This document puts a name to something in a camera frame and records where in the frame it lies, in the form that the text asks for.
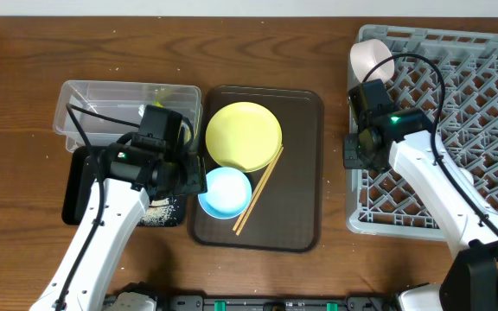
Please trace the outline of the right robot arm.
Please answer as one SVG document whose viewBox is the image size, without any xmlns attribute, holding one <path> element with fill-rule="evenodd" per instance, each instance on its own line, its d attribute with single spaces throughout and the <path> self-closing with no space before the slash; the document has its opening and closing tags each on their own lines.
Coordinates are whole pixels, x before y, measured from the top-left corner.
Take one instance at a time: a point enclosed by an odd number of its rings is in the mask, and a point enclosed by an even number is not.
<svg viewBox="0 0 498 311">
<path fill-rule="evenodd" d="M 344 141 L 346 168 L 394 170 L 434 218 L 453 256 L 443 282 L 397 295 L 400 310 L 498 310 L 498 213 L 419 109 L 363 111 Z"/>
</svg>

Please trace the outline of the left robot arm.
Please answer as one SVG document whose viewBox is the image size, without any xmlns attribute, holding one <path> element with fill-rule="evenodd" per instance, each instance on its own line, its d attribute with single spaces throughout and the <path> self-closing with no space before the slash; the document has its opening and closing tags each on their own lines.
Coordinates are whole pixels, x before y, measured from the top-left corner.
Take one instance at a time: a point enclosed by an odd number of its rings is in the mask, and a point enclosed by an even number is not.
<svg viewBox="0 0 498 311">
<path fill-rule="evenodd" d="M 196 153 L 112 143 L 90 159 L 96 181 L 86 210 L 34 310 L 102 309 L 118 260 L 150 203 L 207 189 Z"/>
</svg>

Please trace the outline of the small white cup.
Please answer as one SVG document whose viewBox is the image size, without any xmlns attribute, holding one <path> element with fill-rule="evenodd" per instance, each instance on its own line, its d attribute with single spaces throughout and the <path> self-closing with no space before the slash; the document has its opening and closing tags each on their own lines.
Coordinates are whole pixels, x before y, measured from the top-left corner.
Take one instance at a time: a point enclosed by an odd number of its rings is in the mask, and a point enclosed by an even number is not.
<svg viewBox="0 0 498 311">
<path fill-rule="evenodd" d="M 469 181 L 469 183 L 471 185 L 474 184 L 474 177 L 473 175 L 465 168 L 460 168 L 461 172 L 463 173 L 463 175 L 466 177 L 466 179 Z"/>
</svg>

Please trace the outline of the rice and food scraps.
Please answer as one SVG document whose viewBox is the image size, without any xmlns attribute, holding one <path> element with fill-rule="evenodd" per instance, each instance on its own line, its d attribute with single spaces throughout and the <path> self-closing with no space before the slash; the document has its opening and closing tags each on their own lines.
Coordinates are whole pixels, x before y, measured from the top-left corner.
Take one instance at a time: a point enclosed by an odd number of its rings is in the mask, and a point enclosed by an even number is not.
<svg viewBox="0 0 498 311">
<path fill-rule="evenodd" d="M 176 199 L 153 200 L 138 222 L 141 226 L 169 227 L 180 223 L 180 211 Z"/>
</svg>

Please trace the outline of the light blue bowl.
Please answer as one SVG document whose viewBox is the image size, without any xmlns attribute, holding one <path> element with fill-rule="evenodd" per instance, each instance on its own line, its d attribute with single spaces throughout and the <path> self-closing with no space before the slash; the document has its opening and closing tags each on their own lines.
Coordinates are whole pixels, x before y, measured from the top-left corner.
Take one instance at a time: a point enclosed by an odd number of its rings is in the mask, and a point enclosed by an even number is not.
<svg viewBox="0 0 498 311">
<path fill-rule="evenodd" d="M 215 219 L 240 216 L 252 199 L 248 177 L 236 168 L 215 168 L 206 174 L 207 191 L 198 195 L 202 210 Z"/>
</svg>

